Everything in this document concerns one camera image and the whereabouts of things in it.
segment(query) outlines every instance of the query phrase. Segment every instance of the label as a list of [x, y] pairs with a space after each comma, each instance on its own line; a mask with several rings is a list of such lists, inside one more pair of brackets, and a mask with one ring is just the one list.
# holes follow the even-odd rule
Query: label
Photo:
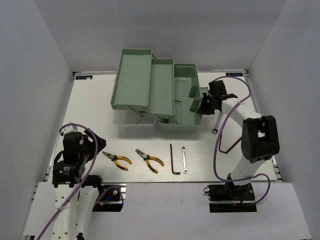
[[86, 80], [86, 79], [92, 79], [92, 75], [87, 75], [87, 76], [75, 76], [75, 80]]
[[244, 74], [242, 72], [226, 72], [226, 76], [228, 77], [243, 77]]

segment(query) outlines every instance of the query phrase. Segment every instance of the toolbox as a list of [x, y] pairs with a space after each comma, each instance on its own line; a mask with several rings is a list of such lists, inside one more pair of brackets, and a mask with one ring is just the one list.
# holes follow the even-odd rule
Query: toolbox
[[123, 49], [110, 104], [153, 117], [163, 132], [193, 133], [202, 124], [197, 110], [207, 91], [194, 64], [156, 58], [152, 49]]

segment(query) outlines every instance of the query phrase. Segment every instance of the white wall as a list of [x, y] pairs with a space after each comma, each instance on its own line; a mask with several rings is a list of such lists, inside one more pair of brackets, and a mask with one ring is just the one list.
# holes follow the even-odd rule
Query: white wall
[[320, 239], [319, 12], [320, 1], [288, 0], [250, 69], [259, 111], [277, 120], [281, 174], [292, 182], [314, 240]]
[[122, 48], [199, 70], [245, 69], [286, 0], [34, 0], [74, 72], [117, 70]]
[[32, 0], [0, 2], [0, 238], [18, 240], [72, 72]]

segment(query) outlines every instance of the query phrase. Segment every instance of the pliers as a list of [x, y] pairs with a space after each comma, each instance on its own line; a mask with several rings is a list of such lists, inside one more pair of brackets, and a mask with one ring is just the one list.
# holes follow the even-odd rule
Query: pliers
[[117, 156], [117, 155], [113, 155], [113, 154], [108, 153], [108, 152], [105, 152], [105, 151], [103, 151], [102, 153], [103, 153], [107, 158], [111, 159], [111, 161], [114, 162], [114, 164], [115, 164], [118, 168], [120, 168], [121, 170], [128, 171], [128, 168], [125, 167], [125, 166], [121, 166], [121, 165], [118, 163], [117, 160], [124, 160], [124, 161], [126, 161], [127, 163], [132, 164], [132, 161], [131, 161], [129, 158], [125, 157], [125, 156]]
[[139, 149], [136, 149], [135, 151], [136, 151], [137, 154], [140, 155], [140, 157], [143, 158], [143, 160], [145, 160], [145, 162], [146, 162], [146, 164], [148, 165], [149, 169], [150, 169], [152, 172], [154, 172], [155, 174], [158, 173], [158, 170], [157, 170], [157, 169], [154, 169], [154, 168], [151, 166], [149, 160], [156, 161], [157, 163], [161, 164], [162, 167], [165, 166], [164, 162], [161, 161], [159, 158], [157, 158], [157, 157], [155, 157], [155, 156], [149, 156], [148, 154], [145, 154], [143, 151], [140, 151]]

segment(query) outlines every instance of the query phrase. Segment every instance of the silver wrench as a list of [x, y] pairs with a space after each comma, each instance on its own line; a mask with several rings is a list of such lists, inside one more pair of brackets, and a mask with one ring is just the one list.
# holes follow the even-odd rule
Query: silver wrench
[[188, 169], [187, 169], [187, 163], [186, 163], [186, 148], [183, 146], [183, 147], [181, 148], [181, 151], [182, 151], [183, 166], [184, 166], [183, 173], [184, 173], [184, 174], [187, 174], [187, 173], [188, 173]]

